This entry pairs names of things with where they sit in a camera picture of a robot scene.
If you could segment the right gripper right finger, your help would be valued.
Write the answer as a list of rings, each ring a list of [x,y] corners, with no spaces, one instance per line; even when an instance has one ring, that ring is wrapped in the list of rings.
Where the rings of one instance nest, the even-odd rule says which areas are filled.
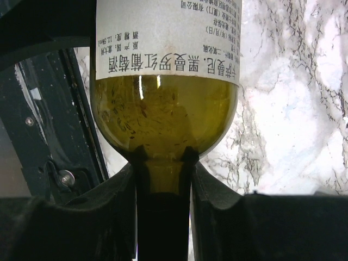
[[[242,196],[197,164],[191,223],[196,260],[347,260],[346,196]]]

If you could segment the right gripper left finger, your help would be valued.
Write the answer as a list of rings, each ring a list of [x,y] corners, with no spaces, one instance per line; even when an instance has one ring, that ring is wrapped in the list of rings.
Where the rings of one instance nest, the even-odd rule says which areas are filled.
[[[1,260],[132,260],[135,210],[130,165],[63,206],[2,198]]]

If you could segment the green bottle rack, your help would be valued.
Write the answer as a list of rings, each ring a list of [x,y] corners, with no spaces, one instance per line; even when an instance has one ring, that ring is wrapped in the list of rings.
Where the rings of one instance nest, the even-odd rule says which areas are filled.
[[[238,99],[241,1],[97,1],[91,107],[133,168],[139,260],[187,260],[191,176]]]

